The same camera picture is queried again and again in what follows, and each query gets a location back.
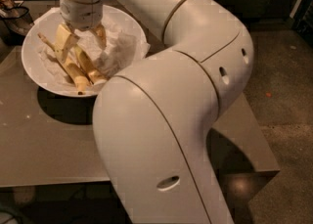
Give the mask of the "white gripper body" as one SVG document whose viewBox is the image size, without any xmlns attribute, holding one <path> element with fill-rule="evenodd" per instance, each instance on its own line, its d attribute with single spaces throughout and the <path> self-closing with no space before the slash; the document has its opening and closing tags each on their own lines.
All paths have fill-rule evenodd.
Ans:
<svg viewBox="0 0 313 224">
<path fill-rule="evenodd" d="M 81 31 L 96 27 L 103 17 L 103 5 L 79 3 L 72 0 L 60 0 L 60 12 L 64 21 L 74 29 Z"/>
</svg>

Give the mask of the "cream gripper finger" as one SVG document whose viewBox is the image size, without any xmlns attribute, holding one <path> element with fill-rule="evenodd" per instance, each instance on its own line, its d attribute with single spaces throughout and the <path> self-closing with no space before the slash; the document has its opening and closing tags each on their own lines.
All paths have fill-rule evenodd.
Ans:
<svg viewBox="0 0 313 224">
<path fill-rule="evenodd" d="M 104 26 L 99 23 L 97 26 L 90 29 L 90 32 L 95 36 L 96 42 L 102 50 L 107 47 L 107 35 Z"/>
<path fill-rule="evenodd" d="M 78 40 L 79 37 L 66 24 L 60 23 L 58 25 L 54 52 L 60 63 L 66 61 L 69 50 L 76 45 Z"/>
</svg>

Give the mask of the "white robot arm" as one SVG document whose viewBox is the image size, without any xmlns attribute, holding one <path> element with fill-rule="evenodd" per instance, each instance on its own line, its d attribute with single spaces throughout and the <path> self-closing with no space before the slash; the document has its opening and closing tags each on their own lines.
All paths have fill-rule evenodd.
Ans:
<svg viewBox="0 0 313 224">
<path fill-rule="evenodd" d="M 99 93 L 93 131 L 132 224 L 234 224 L 207 155 L 212 124 L 242 94 L 253 64 L 246 27 L 213 0 L 117 0 L 163 50 L 117 73 Z M 61 0 L 80 30 L 100 0 Z"/>
</svg>

